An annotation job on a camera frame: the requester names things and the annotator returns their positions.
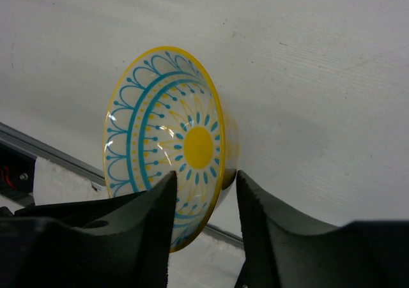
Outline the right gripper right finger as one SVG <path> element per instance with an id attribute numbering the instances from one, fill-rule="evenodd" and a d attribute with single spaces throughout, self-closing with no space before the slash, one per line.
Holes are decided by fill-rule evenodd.
<path id="1" fill-rule="evenodd" d="M 337 227 L 291 207 L 243 171 L 236 195 L 245 251 L 237 287 L 407 287 L 408 222 Z"/>

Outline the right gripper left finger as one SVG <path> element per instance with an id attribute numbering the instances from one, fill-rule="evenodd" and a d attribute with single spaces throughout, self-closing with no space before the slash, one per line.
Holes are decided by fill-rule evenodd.
<path id="1" fill-rule="evenodd" d="M 1 209 L 2 287 L 165 287 L 176 173 L 112 199 Z"/>

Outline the blue yellow patterned bowl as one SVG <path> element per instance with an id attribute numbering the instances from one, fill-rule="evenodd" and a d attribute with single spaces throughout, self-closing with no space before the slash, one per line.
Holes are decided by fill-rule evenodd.
<path id="1" fill-rule="evenodd" d="M 104 178 L 110 197 L 151 190 L 177 175 L 170 250 L 193 242 L 236 177 L 238 126 L 208 72 L 187 51 L 160 46 L 120 77 L 104 123 Z"/>

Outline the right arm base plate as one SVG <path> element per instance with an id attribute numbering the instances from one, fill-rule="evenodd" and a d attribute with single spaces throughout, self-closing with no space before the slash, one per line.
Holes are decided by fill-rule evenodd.
<path id="1" fill-rule="evenodd" d="M 1 204 L 104 199 L 102 171 L 1 123 Z"/>

